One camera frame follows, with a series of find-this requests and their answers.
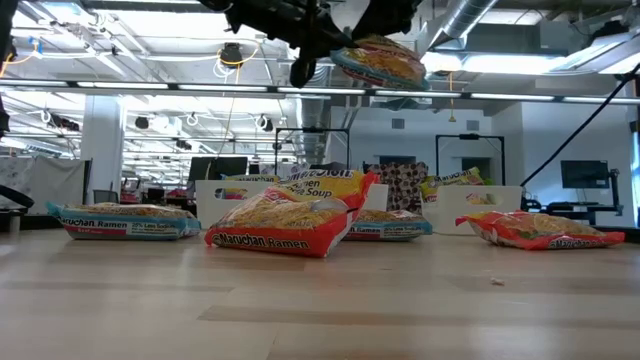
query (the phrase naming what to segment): white column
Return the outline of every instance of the white column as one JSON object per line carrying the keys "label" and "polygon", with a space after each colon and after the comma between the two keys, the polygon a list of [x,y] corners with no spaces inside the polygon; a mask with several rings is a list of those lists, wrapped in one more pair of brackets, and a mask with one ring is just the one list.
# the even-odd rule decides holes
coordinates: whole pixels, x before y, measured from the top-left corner
{"label": "white column", "polygon": [[112,190],[120,196],[122,150],[127,113],[117,96],[87,95],[82,127],[82,160],[93,160],[87,202],[93,190]]}

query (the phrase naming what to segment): ceiling pipe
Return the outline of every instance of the ceiling pipe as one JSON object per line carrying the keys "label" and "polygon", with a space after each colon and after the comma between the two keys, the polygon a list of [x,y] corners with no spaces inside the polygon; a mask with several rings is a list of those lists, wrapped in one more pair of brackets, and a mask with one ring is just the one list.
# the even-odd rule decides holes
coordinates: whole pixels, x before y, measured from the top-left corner
{"label": "ceiling pipe", "polygon": [[428,50],[464,38],[498,0],[453,0],[440,19],[440,28],[428,35]]}

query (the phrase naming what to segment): wall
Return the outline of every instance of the wall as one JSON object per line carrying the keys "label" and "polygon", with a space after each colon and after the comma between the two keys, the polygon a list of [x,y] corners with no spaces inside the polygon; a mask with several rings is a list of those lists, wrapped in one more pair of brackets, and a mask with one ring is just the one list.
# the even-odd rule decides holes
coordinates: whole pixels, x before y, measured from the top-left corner
{"label": "wall", "polygon": [[[506,137],[507,182],[519,184],[535,171],[595,110],[593,105],[522,103],[509,107],[492,119],[496,134]],[[598,213],[600,225],[633,226],[631,191],[631,132],[627,107],[609,106],[578,135],[526,189],[542,204],[554,201],[587,201],[611,204],[610,190],[587,189],[585,193],[563,189],[562,160],[607,160],[618,169],[620,202],[624,215]]]}
{"label": "wall", "polygon": [[[435,174],[435,136],[436,134],[465,134],[467,120],[480,121],[480,134],[491,134],[491,119],[480,110],[458,110],[456,122],[449,122],[451,113],[442,111],[434,114],[430,110],[402,110],[392,112],[385,109],[360,109],[351,127],[351,163],[361,168],[362,162],[378,164],[380,156],[415,156],[429,166],[429,173]],[[343,107],[333,107],[332,126],[342,126]],[[392,118],[405,119],[404,129],[391,129]],[[346,145],[330,135],[325,152],[325,162],[346,162]],[[500,144],[494,141],[498,149]],[[449,174],[460,171],[462,157],[487,157],[499,159],[500,154],[484,140],[462,141],[459,139],[440,140],[440,173]]]}

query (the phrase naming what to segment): light wood surface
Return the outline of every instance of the light wood surface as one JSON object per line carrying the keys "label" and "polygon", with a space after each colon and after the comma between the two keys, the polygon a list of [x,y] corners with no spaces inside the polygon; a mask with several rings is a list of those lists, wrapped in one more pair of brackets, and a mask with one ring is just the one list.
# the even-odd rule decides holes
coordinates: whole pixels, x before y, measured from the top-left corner
{"label": "light wood surface", "polygon": [[304,259],[22,232],[0,236],[0,358],[639,359],[640,246],[425,236]]}

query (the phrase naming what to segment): maruchan ramen package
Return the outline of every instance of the maruchan ramen package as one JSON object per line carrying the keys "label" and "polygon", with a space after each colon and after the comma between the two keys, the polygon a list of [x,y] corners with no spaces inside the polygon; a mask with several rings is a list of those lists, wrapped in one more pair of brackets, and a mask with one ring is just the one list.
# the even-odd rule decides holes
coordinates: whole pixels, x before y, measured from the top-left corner
{"label": "maruchan ramen package", "polygon": [[409,241],[431,234],[431,224],[405,210],[362,210],[345,240]]}
{"label": "maruchan ramen package", "polygon": [[47,203],[47,209],[74,239],[176,240],[200,233],[190,212],[162,206]]}
{"label": "maruchan ramen package", "polygon": [[352,78],[371,85],[426,90],[426,69],[420,56],[406,47],[380,35],[356,41],[359,48],[334,51],[331,60]]}
{"label": "maruchan ramen package", "polygon": [[252,175],[233,175],[233,176],[225,176],[222,175],[222,180],[226,181],[263,181],[263,182],[278,182],[280,181],[280,177],[277,175],[260,175],[260,174],[252,174]]}
{"label": "maruchan ramen package", "polygon": [[483,185],[480,170],[473,167],[466,171],[457,172],[448,176],[427,176],[427,180],[420,184],[422,198],[425,203],[433,203],[438,200],[438,187],[445,185]]}
{"label": "maruchan ramen package", "polygon": [[208,245],[324,257],[347,234],[375,174],[307,170],[228,212],[205,235]]}
{"label": "maruchan ramen package", "polygon": [[524,211],[467,215],[457,219],[456,225],[464,222],[494,245],[525,250],[595,248],[624,242],[624,233],[604,233],[563,217]]}

